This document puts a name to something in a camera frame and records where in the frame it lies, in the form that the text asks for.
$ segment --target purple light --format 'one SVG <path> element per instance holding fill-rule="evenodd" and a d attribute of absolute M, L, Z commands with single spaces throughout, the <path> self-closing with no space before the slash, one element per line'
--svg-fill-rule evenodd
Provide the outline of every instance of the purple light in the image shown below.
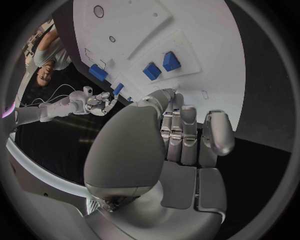
<path fill-rule="evenodd" d="M 5 112 L 5 113 L 2 115 L 2 118 L 4 119 L 6 116 L 8 116 L 9 114 L 11 114 L 11 113 L 15 110 L 15 107 L 16 107 L 16 103 L 13 102 L 11 108 L 8 109 L 7 112 Z"/>

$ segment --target circular hole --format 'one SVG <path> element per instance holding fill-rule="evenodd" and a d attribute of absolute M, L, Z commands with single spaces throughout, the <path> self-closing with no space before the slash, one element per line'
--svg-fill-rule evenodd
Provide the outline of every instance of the circular hole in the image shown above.
<path fill-rule="evenodd" d="M 110 40 L 112 43 L 114 43 L 114 42 L 116 41 L 116 39 L 115 39 L 113 36 L 110 36 L 110 37 L 109 37 L 109 40 Z"/>
<path fill-rule="evenodd" d="M 94 7 L 94 14 L 97 18 L 103 18 L 104 16 L 104 10 L 101 6 L 97 5 Z"/>

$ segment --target man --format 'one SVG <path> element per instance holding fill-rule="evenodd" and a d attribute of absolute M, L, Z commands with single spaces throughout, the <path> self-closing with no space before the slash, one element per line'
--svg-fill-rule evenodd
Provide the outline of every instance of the man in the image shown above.
<path fill-rule="evenodd" d="M 65 69 L 72 62 L 56 29 L 45 34 L 37 46 L 33 60 L 41 68 L 36 77 L 37 84 L 41 87 L 51 81 L 54 70 Z"/>

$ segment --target blue block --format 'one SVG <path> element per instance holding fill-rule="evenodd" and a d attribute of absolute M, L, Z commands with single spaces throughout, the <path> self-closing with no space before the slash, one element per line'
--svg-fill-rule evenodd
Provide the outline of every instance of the blue block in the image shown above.
<path fill-rule="evenodd" d="M 112 92 L 112 94 L 118 95 L 121 92 L 122 88 L 124 88 L 124 85 L 122 83 L 119 83 L 115 90 Z"/>
<path fill-rule="evenodd" d="M 142 72 L 146 74 L 151 81 L 157 79 L 161 74 L 161 70 L 159 70 L 159 68 L 155 66 L 153 62 L 149 63 Z"/>
<path fill-rule="evenodd" d="M 180 62 L 177 60 L 176 56 L 171 51 L 164 55 L 162 65 L 167 72 L 179 69 L 181 67 Z"/>
<path fill-rule="evenodd" d="M 97 79 L 99 79 L 101 82 L 103 82 L 105 78 L 108 76 L 108 73 L 102 70 L 100 67 L 98 67 L 97 64 L 91 66 L 88 71 L 91 74 L 93 74 Z"/>

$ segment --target white t-shirt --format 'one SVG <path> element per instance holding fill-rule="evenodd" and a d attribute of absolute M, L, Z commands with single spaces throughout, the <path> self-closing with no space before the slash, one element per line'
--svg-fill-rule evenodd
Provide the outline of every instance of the white t-shirt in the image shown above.
<path fill-rule="evenodd" d="M 35 65 L 40 68 L 48 61 L 54 60 L 54 70 L 65 69 L 72 62 L 59 37 L 51 43 L 47 50 L 40 51 L 36 49 L 33 60 Z"/>

